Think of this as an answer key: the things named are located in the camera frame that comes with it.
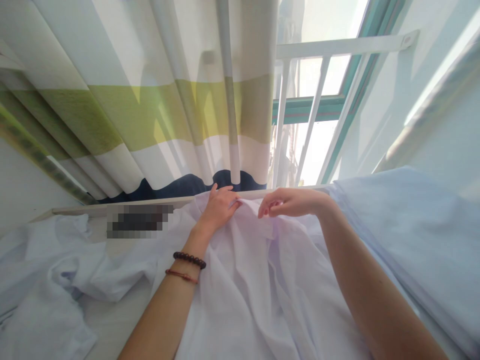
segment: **bracelet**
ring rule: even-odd
[[[194,284],[198,284],[198,283],[199,283],[197,280],[195,280],[194,278],[188,276],[187,274],[182,274],[181,272],[176,272],[176,271],[173,271],[173,270],[170,270],[170,269],[165,270],[165,274],[167,274],[167,275],[175,275],[175,276],[181,277],[183,280],[188,281],[188,282],[191,282],[191,283],[194,283]]]
[[[205,261],[203,261],[202,259],[199,259],[198,257],[195,257],[193,255],[189,255],[185,252],[176,251],[176,252],[173,253],[173,258],[174,259],[186,260],[190,263],[198,265],[200,267],[200,270],[203,270],[207,267],[207,263]]]

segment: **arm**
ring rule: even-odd
[[[446,359],[330,196],[280,188],[266,195],[258,210],[259,218],[306,214],[316,215],[320,222],[341,293],[373,357]]]
[[[190,232],[181,250],[203,259],[211,237],[240,207],[235,202],[239,196],[226,186],[217,190],[214,184],[208,204],[200,219]],[[170,267],[175,272],[198,279],[200,267],[177,259]],[[150,300],[143,315],[133,329],[118,359],[173,359],[182,339],[182,334],[194,298],[195,284],[178,276],[165,276]]]

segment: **left hand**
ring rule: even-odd
[[[230,206],[234,200],[240,199],[236,192],[231,191],[233,186],[225,186],[218,191],[217,187],[218,185],[214,183],[206,208],[197,222],[199,227],[204,231],[211,232],[212,235],[225,225],[242,205],[241,202],[236,201]]]

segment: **white wall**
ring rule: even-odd
[[[0,138],[0,235],[43,212],[80,203]]]
[[[334,179],[372,173],[479,7],[477,0],[406,2],[393,33],[420,29],[418,42],[408,50],[380,57],[332,172]],[[480,142],[474,137],[480,134],[478,80],[462,92],[407,163],[462,195],[478,199]]]

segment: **window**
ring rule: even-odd
[[[278,10],[277,44],[350,39],[359,34],[367,0],[282,0]],[[338,95],[350,56],[331,59],[322,95]],[[287,97],[312,97],[320,76],[321,58],[293,60]],[[275,65],[273,98],[280,95],[281,63]]]
[[[279,0],[277,44],[327,41],[388,35],[405,0]],[[377,55],[368,61],[361,86],[341,131],[348,130],[362,100]],[[300,186],[315,185],[332,140],[338,118],[360,62],[360,56],[335,56],[330,60],[322,98],[300,176]],[[320,77],[321,58],[293,59],[287,85],[278,186],[294,186],[298,162],[305,143],[307,122]],[[276,143],[282,65],[275,64],[272,112],[272,151]],[[269,186],[272,185],[270,167]]]

